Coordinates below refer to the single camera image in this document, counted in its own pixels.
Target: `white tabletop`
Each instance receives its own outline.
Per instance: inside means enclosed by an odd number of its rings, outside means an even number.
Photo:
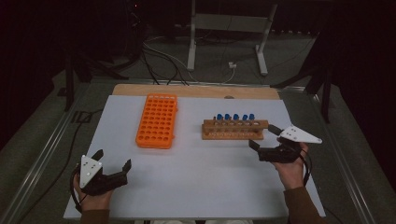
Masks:
[[[132,160],[128,185],[115,190],[110,216],[123,219],[263,219],[286,217],[283,186],[274,166],[259,161],[245,140],[202,140],[204,119],[217,114],[254,114],[279,128],[291,125],[281,100],[178,97],[170,149],[140,148],[134,138],[146,97],[109,96],[87,153],[104,150],[104,174]],[[264,130],[262,147],[277,146]],[[312,178],[307,189],[325,216]],[[64,218],[80,218],[72,200]]]

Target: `cable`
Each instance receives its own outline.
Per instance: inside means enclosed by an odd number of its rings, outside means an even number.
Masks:
[[[128,59],[128,62],[113,65],[113,66],[105,65],[104,63],[101,63],[102,66],[105,66],[106,68],[108,68],[110,70],[114,70],[115,72],[131,67],[132,65],[134,65],[137,62],[138,58],[140,57],[140,53],[136,53],[136,55],[134,55],[133,52],[132,53],[127,52],[127,50],[129,47],[132,46],[132,44],[129,44],[130,39],[134,39],[134,48],[138,49],[137,42],[139,41],[139,35],[137,34],[136,30],[138,29],[137,24],[139,24],[141,22],[141,20],[133,12],[131,12],[131,15],[133,15],[135,18],[135,22],[130,22],[131,18],[130,18],[130,13],[129,13],[127,2],[125,0],[121,0],[121,4],[122,4],[121,7],[125,9],[124,12],[125,12],[125,27],[126,27],[125,45],[123,47],[121,57],[126,57]],[[102,17],[100,17],[100,12],[99,12],[99,9],[97,8],[97,5],[95,5],[95,10],[97,13],[98,20],[101,23],[103,23]]]
[[[148,69],[148,72],[151,75],[151,78],[152,78],[153,82],[155,82],[157,85],[160,85],[160,83],[158,82],[157,78],[154,76],[155,73],[152,70],[151,65],[149,65],[149,63],[148,63],[148,60],[146,58],[145,52],[143,52],[142,57],[143,57],[143,63],[146,65],[146,67]]]
[[[230,17],[230,21],[228,22],[226,31],[228,31],[228,30],[230,29],[230,26],[231,26],[232,21],[233,21],[233,16]],[[222,74],[222,70],[221,70],[222,61],[223,61],[223,58],[224,58],[225,51],[226,51],[226,49],[228,48],[228,45],[229,45],[229,44],[227,43],[226,46],[224,47],[224,50],[223,50],[223,52],[222,52],[222,54],[221,54],[221,57],[220,57],[219,67],[220,67],[220,73],[221,73],[221,74]],[[220,83],[220,85],[221,85],[221,84],[224,84],[224,83],[226,83],[226,82],[228,82],[228,81],[230,81],[230,80],[233,78],[233,75],[234,75],[234,74],[235,74],[235,68],[233,69],[233,74],[231,75],[231,77],[230,77],[227,81]]]
[[[88,113],[88,115],[79,123],[79,125],[77,126],[77,128],[75,130],[75,133],[73,135],[73,139],[72,139],[72,142],[70,144],[69,152],[68,152],[67,159],[66,159],[66,162],[64,164],[64,167],[62,168],[61,172],[56,175],[55,179],[49,184],[49,186],[46,188],[46,190],[44,190],[44,192],[38,197],[38,199],[29,207],[29,209],[27,209],[27,211],[24,214],[21,215],[20,219],[17,222],[18,224],[23,222],[23,220],[27,217],[27,215],[44,198],[44,196],[46,196],[46,194],[52,189],[52,187],[56,184],[56,182],[59,180],[61,175],[64,173],[64,170],[66,169],[68,163],[70,162],[70,158],[72,156],[73,147],[74,147],[74,144],[76,142],[76,137],[77,137],[77,134],[78,134],[78,130],[81,128],[82,124],[84,123],[83,121],[90,120],[92,115],[94,115],[94,114],[96,114],[98,112],[101,112],[101,111],[103,111],[103,109],[96,110],[94,112],[82,111],[82,112]]]
[[[149,51],[153,51],[154,53],[157,53],[157,54],[153,54],[153,53],[148,53],[148,52],[144,51],[145,53],[147,53],[147,54],[149,54],[149,55],[152,55],[152,56],[155,56],[155,57],[160,57],[160,58],[165,59],[166,61],[170,62],[170,63],[175,67],[176,73],[175,73],[171,78],[168,79],[168,82],[167,82],[166,85],[169,85],[170,82],[171,82],[175,77],[177,77],[177,75],[179,75],[179,76],[180,76],[180,81],[181,81],[181,83],[182,83],[183,85],[189,86],[189,84],[186,82],[186,80],[184,80],[183,76],[181,75],[180,70],[178,69],[178,67],[177,67],[177,65],[175,64],[175,62],[174,62],[168,55],[165,55],[165,54],[163,54],[163,53],[161,53],[161,52],[158,52],[158,51],[156,51],[156,50],[153,50],[153,49],[146,49],[145,47],[144,47],[144,49],[145,49],[145,50],[149,50]]]
[[[221,83],[219,83],[219,84],[221,85],[221,84],[225,84],[225,83],[231,81],[231,79],[233,79],[233,76],[234,76],[234,75],[235,75],[235,68],[233,68],[233,74],[231,75],[231,77],[230,77],[227,81],[221,82]]]
[[[158,50],[156,50],[156,49],[153,49],[152,47],[150,47],[149,45],[147,45],[145,42],[143,42],[143,45],[146,46],[148,49],[152,49],[152,50],[155,51],[155,52],[161,53],[161,54],[166,55],[166,56],[168,56],[168,57],[170,57],[170,58],[172,58],[172,59],[175,59],[175,60],[178,61],[181,65],[183,65],[183,67],[186,69],[187,73],[189,74],[190,78],[191,78],[193,81],[195,81],[195,82],[197,82],[197,83],[200,83],[200,81],[196,80],[196,79],[191,75],[189,69],[187,68],[187,65],[184,64],[180,59],[178,59],[178,58],[176,58],[176,57],[174,57],[174,56],[172,56],[172,55],[170,55],[170,54],[167,54],[167,53],[158,51]]]
[[[308,162],[306,161],[306,159],[302,155],[299,156],[305,166],[305,175],[304,175],[304,186],[305,186],[306,183],[308,182],[309,176],[311,176],[311,173],[312,173],[312,160],[311,160],[311,156],[308,154],[307,151],[305,151],[303,149],[301,149],[301,151],[305,152],[305,155],[309,159],[309,165],[308,165]]]
[[[79,170],[80,170],[80,165],[78,164],[78,165],[76,166],[76,168],[73,170],[72,174],[70,175],[69,188],[70,188],[70,193],[71,193],[71,195],[72,195],[72,199],[73,199],[73,201],[75,202],[75,205],[76,205],[75,207],[76,207],[76,209],[77,209],[80,213],[82,213],[82,208],[81,208],[81,202],[82,202],[82,200],[79,202],[78,199],[77,199],[77,197],[76,197],[76,194],[75,194],[75,192],[74,192],[74,176],[75,176],[76,174],[79,173]]]

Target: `sleeve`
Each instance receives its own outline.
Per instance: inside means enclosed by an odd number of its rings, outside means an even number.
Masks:
[[[289,208],[289,219],[291,224],[326,223],[319,215],[305,187],[285,190],[284,195],[286,206]]]
[[[107,224],[110,210],[88,210],[83,211],[81,224]]]

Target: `table leg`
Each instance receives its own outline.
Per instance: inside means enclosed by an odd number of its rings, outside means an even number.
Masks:
[[[191,36],[190,36],[190,49],[189,59],[187,61],[187,70],[194,71],[195,65],[195,0],[191,0]]]
[[[268,18],[267,18],[265,26],[264,26],[265,28],[262,33],[262,42],[260,43],[260,45],[256,45],[256,55],[257,55],[257,60],[259,62],[260,74],[262,76],[268,75],[268,69],[267,69],[267,65],[265,64],[265,59],[264,59],[264,55],[263,55],[262,51],[264,49],[265,42],[267,41],[268,35],[270,34],[270,31],[271,31],[271,25],[272,25],[273,18],[274,18],[275,12],[276,12],[276,7],[277,7],[277,5],[272,5],[270,15],[268,15]]]

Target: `hand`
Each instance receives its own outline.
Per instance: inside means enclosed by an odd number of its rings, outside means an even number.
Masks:
[[[79,187],[79,177],[74,176],[73,186],[78,194],[78,200],[81,202],[82,211],[88,210],[104,210],[109,209],[110,199],[114,190],[110,190],[102,195],[91,196],[83,193]]]
[[[308,146],[305,143],[300,143],[300,147],[302,149],[301,155],[305,158],[305,152],[308,152]],[[304,162],[300,158],[292,163],[271,163],[277,169],[280,181],[285,189],[296,189],[304,186]]]

